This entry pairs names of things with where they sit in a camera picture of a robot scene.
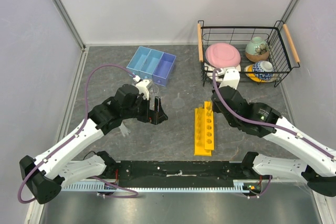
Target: yellow plate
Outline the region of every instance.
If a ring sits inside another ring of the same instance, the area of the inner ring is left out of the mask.
[[[253,72],[252,65],[247,66],[244,71],[245,72]],[[264,81],[259,79],[258,77],[255,76],[254,73],[246,73],[246,76],[249,77],[252,81],[259,82],[259,83],[267,83],[267,82],[273,82],[276,80],[276,77],[273,77],[269,81]]]

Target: yellow test tube rack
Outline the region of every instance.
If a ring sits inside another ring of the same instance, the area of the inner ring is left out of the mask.
[[[215,149],[214,112],[211,102],[195,108],[195,156],[211,156]]]

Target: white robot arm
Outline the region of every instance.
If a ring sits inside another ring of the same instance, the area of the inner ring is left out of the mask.
[[[22,179],[42,162],[42,165],[29,177],[26,185],[40,204],[49,202],[62,188],[79,180],[102,175],[110,177],[114,173],[116,162],[105,151],[93,157],[69,164],[84,148],[119,127],[122,120],[137,118],[138,121],[159,124],[168,119],[161,107],[161,100],[155,97],[154,110],[150,109],[149,88],[151,80],[134,78],[138,83],[133,86],[124,84],[114,97],[95,106],[88,114],[87,122],[77,133],[82,121],[71,133],[49,150],[35,158],[25,156],[19,162]],[[59,149],[51,158],[47,156],[74,137],[67,145]]]
[[[294,127],[270,106],[248,103],[236,90],[238,82],[239,73],[229,69],[219,88],[214,84],[214,112],[222,113],[230,126],[263,137],[299,158],[274,158],[248,152],[242,162],[245,174],[301,180],[320,194],[336,196],[336,151]]]

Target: pink bowl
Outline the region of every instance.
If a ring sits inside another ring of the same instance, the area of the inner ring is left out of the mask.
[[[240,54],[237,48],[227,43],[216,43],[205,51],[205,58],[215,68],[237,67]]]

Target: wire basket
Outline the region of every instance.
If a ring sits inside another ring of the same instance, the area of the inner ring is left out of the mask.
[[[282,25],[286,33],[294,60],[295,66],[292,66],[284,41],[282,39],[279,27]],[[247,74],[260,74],[264,72],[257,71],[245,71],[245,68],[253,62],[249,61],[245,56],[246,45],[251,41],[253,37],[261,37],[268,44],[269,57],[268,61],[273,65],[272,80],[267,83],[273,83],[274,87],[279,85],[280,82],[291,72],[293,68],[300,67],[300,59],[296,52],[294,43],[291,39],[288,27],[283,21],[278,20],[275,22],[274,27],[264,26],[204,26],[204,21],[199,20],[197,24],[198,32],[198,54],[201,63],[202,82],[203,86],[206,81],[212,82],[209,77],[212,75],[212,71],[209,70],[210,64],[207,62],[205,55],[206,49],[215,43],[224,42],[236,47],[241,56],[240,62],[240,82],[251,82],[252,80]]]

